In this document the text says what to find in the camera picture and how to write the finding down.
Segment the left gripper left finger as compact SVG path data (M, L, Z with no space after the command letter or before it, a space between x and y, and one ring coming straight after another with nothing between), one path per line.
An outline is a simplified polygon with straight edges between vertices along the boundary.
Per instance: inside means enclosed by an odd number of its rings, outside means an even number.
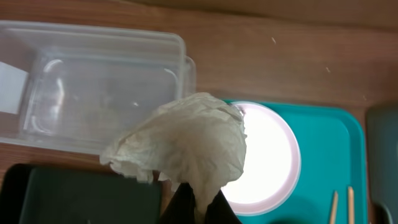
M180 184L159 224L195 224L195 196L188 183Z

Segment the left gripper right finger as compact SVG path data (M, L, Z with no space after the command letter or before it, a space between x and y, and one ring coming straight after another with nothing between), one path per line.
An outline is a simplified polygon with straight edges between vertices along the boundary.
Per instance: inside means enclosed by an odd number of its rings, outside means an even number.
M241 224L221 190L207 207L207 224Z

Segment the white napkin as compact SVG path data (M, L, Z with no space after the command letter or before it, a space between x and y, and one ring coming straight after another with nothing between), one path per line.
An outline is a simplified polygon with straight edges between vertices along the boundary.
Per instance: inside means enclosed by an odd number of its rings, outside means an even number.
M244 119L235 106L209 93L196 93L157 108L100 155L102 165L151 183L153 171L173 184L188 183L195 215L203 218L227 183L244 172Z

